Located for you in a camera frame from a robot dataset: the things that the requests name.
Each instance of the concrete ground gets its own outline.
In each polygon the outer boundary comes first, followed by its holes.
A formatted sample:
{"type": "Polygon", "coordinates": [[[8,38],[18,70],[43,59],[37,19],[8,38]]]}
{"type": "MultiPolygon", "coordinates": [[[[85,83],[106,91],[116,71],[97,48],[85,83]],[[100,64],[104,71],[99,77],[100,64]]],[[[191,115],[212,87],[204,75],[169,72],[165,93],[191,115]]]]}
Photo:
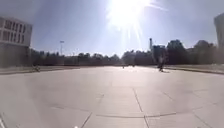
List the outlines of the concrete ground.
{"type": "Polygon", "coordinates": [[[0,76],[0,127],[223,128],[223,83],[144,67],[0,76]]]}

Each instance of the distant building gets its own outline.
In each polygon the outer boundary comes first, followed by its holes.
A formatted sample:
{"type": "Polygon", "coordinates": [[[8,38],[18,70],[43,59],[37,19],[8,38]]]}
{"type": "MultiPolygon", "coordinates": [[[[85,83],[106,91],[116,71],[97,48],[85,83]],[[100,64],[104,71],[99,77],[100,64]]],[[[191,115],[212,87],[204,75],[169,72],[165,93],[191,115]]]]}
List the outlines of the distant building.
{"type": "Polygon", "coordinates": [[[218,46],[220,49],[224,50],[224,13],[215,17],[214,22],[216,26],[218,46]]]}
{"type": "Polygon", "coordinates": [[[28,64],[32,25],[0,17],[0,66],[28,64]]]}

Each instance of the tree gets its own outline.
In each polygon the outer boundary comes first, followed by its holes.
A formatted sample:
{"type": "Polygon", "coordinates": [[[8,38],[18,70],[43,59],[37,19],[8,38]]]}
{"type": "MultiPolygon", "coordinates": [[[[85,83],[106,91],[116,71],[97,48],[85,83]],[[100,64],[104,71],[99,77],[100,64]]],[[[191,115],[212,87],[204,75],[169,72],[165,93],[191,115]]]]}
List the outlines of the tree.
{"type": "Polygon", "coordinates": [[[168,64],[187,64],[188,54],[180,40],[171,40],[167,45],[168,64]]]}
{"type": "Polygon", "coordinates": [[[144,52],[144,51],[136,51],[135,64],[142,65],[142,66],[153,64],[153,59],[152,59],[151,53],[144,52]]]}
{"type": "Polygon", "coordinates": [[[119,65],[120,61],[121,61],[120,58],[118,57],[118,55],[116,55],[116,54],[114,54],[109,59],[110,59],[110,64],[112,64],[112,65],[119,65]]]}
{"type": "Polygon", "coordinates": [[[103,56],[101,54],[95,53],[91,59],[91,65],[93,66],[101,66],[103,65],[103,56]]]}
{"type": "Polygon", "coordinates": [[[85,63],[85,54],[84,53],[79,53],[78,54],[78,64],[79,65],[86,65],[85,63]]]}
{"type": "Polygon", "coordinates": [[[215,62],[216,47],[205,40],[199,40],[194,46],[193,55],[197,64],[212,64],[215,62]]]}

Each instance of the stone tile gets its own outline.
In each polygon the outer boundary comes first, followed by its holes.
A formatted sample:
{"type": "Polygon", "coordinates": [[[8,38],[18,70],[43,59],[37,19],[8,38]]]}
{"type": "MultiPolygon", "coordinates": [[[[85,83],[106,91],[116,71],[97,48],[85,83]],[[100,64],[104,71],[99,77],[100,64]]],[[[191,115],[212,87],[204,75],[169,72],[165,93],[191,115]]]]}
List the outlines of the stone tile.
{"type": "Polygon", "coordinates": [[[137,96],[160,96],[164,95],[161,91],[159,91],[156,87],[135,87],[135,93],[137,96]]]}
{"type": "Polygon", "coordinates": [[[224,101],[224,96],[215,91],[196,91],[194,92],[194,94],[211,103],[218,103],[220,101],[224,101]]]}
{"type": "Polygon", "coordinates": [[[3,113],[1,113],[1,120],[6,128],[18,128],[19,126],[19,124],[17,124],[18,122],[14,122],[12,119],[10,119],[7,115],[3,113]]]}
{"type": "Polygon", "coordinates": [[[188,91],[200,91],[211,88],[212,84],[211,81],[200,80],[198,77],[188,77],[180,86],[188,91]]]}
{"type": "Polygon", "coordinates": [[[193,93],[174,93],[168,96],[173,99],[173,106],[176,112],[185,112],[211,104],[193,93]]]}
{"type": "Polygon", "coordinates": [[[95,113],[105,116],[144,117],[135,97],[104,97],[95,113]]]}
{"type": "Polygon", "coordinates": [[[58,121],[59,128],[81,128],[85,120],[90,115],[89,112],[84,112],[74,109],[58,109],[54,108],[55,117],[58,121]]]}
{"type": "Polygon", "coordinates": [[[147,128],[144,118],[110,118],[92,115],[84,128],[147,128]]]}
{"type": "Polygon", "coordinates": [[[147,118],[150,128],[209,128],[192,113],[147,118]]]}
{"type": "Polygon", "coordinates": [[[176,113],[173,101],[163,95],[163,96],[138,96],[139,103],[143,110],[143,113],[147,116],[158,116],[176,113]]]}
{"type": "Polygon", "coordinates": [[[223,128],[224,126],[224,111],[216,105],[209,105],[193,112],[212,128],[223,128]]]}
{"type": "Polygon", "coordinates": [[[113,77],[112,86],[113,87],[131,87],[132,82],[135,82],[134,75],[130,73],[130,75],[126,75],[126,73],[116,74],[113,77]]]}
{"type": "Polygon", "coordinates": [[[144,72],[135,73],[135,78],[131,78],[129,80],[130,86],[132,87],[137,87],[137,88],[148,87],[150,89],[150,88],[157,87],[161,83],[159,79],[148,78],[147,73],[144,73],[144,72]]]}
{"type": "Polygon", "coordinates": [[[86,94],[81,92],[64,93],[64,95],[59,94],[60,93],[48,93],[47,96],[44,97],[47,104],[50,104],[52,107],[56,106],[93,111],[102,98],[102,95],[99,94],[86,94]]]}
{"type": "Polygon", "coordinates": [[[216,103],[215,105],[221,107],[224,110],[224,101],[216,103]]]}
{"type": "Polygon", "coordinates": [[[192,91],[187,90],[185,87],[181,87],[180,85],[170,85],[160,87],[159,90],[168,95],[181,95],[185,93],[191,93],[192,91]]]}
{"type": "Polygon", "coordinates": [[[43,127],[39,113],[36,111],[36,104],[24,85],[26,80],[13,79],[15,81],[1,81],[3,83],[0,84],[0,114],[6,127],[43,127]]]}
{"type": "Polygon", "coordinates": [[[108,97],[135,97],[135,93],[131,87],[109,87],[104,93],[108,97]]]}
{"type": "Polygon", "coordinates": [[[68,88],[69,93],[83,93],[83,94],[99,94],[103,95],[105,92],[108,90],[108,86],[88,86],[88,85],[83,85],[83,86],[70,86],[68,88]]]}

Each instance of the window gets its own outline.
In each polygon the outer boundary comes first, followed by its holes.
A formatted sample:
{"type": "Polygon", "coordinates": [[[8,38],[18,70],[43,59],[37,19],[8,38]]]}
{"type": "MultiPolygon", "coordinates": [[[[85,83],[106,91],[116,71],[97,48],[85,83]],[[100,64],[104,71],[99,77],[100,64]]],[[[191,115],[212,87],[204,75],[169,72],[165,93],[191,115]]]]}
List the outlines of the window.
{"type": "Polygon", "coordinates": [[[16,29],[15,29],[15,31],[16,31],[16,32],[17,32],[17,30],[18,30],[18,26],[19,26],[19,25],[18,25],[18,24],[16,24],[16,29]]]}
{"type": "Polygon", "coordinates": [[[20,34],[18,35],[18,43],[21,43],[21,41],[20,41],[20,34]]]}
{"type": "Polygon", "coordinates": [[[3,21],[4,21],[4,19],[0,18],[0,28],[3,26],[3,21]]]}
{"type": "Polygon", "coordinates": [[[23,26],[23,33],[25,33],[25,31],[26,31],[26,26],[24,25],[23,26]]]}
{"type": "Polygon", "coordinates": [[[3,32],[3,40],[6,40],[6,31],[3,32]]]}
{"type": "Polygon", "coordinates": [[[5,28],[7,28],[8,27],[8,21],[6,20],[5,21],[5,28]]]}
{"type": "Polygon", "coordinates": [[[11,33],[10,41],[11,41],[11,42],[13,41],[13,33],[11,33]]]}
{"type": "Polygon", "coordinates": [[[14,33],[14,39],[13,39],[14,42],[16,42],[16,33],[14,33]]]}
{"type": "Polygon", "coordinates": [[[9,32],[4,31],[4,32],[3,32],[3,40],[4,40],[4,41],[9,41],[9,35],[10,35],[9,32]]]}
{"type": "Polygon", "coordinates": [[[19,25],[19,32],[22,32],[22,24],[19,25]]]}
{"type": "Polygon", "coordinates": [[[20,41],[20,34],[18,34],[17,43],[20,41]]]}
{"type": "Polygon", "coordinates": [[[13,22],[13,25],[12,25],[12,30],[15,30],[15,27],[16,27],[16,23],[13,22]]]}
{"type": "Polygon", "coordinates": [[[9,32],[7,32],[7,41],[9,41],[9,36],[10,36],[10,33],[9,32]]]}
{"type": "Polygon", "coordinates": [[[8,39],[8,41],[11,41],[11,33],[9,32],[8,34],[9,34],[9,39],[8,39]]]}
{"type": "Polygon", "coordinates": [[[9,22],[9,29],[10,29],[10,30],[12,30],[12,24],[13,24],[13,23],[10,21],[10,22],[9,22]]]}
{"type": "Polygon", "coordinates": [[[24,35],[22,35],[22,44],[24,43],[24,35]]]}

